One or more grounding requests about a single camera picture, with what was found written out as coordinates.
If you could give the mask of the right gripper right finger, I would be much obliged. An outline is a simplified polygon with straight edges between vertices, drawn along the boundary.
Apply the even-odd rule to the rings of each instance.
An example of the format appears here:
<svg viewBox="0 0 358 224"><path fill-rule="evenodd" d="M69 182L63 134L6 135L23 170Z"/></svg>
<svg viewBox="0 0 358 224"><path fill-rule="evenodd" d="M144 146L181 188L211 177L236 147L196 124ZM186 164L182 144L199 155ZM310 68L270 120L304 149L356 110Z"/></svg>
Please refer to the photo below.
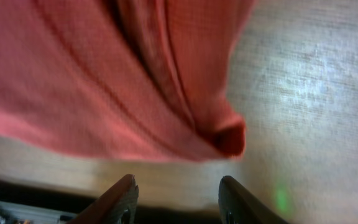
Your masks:
<svg viewBox="0 0 358 224"><path fill-rule="evenodd" d="M230 175L221 179L218 195L224 224L288 224Z"/></svg>

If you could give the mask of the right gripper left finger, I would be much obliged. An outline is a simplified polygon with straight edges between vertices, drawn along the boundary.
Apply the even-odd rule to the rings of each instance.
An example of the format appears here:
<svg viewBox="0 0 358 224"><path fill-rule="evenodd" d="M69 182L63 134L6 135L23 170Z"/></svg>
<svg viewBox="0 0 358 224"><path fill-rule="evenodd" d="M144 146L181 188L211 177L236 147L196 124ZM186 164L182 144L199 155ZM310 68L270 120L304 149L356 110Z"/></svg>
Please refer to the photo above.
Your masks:
<svg viewBox="0 0 358 224"><path fill-rule="evenodd" d="M139 187L127 174L67 224L134 224Z"/></svg>

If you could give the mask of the orange-red printed t-shirt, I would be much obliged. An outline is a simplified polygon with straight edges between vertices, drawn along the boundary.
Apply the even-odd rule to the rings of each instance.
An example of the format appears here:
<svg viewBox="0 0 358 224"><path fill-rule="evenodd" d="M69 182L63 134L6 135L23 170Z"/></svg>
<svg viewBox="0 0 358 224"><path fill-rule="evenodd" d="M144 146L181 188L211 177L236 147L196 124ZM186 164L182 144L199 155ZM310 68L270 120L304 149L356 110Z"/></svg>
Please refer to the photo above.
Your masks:
<svg viewBox="0 0 358 224"><path fill-rule="evenodd" d="M0 1L0 136L71 156L240 157L226 98L252 1Z"/></svg>

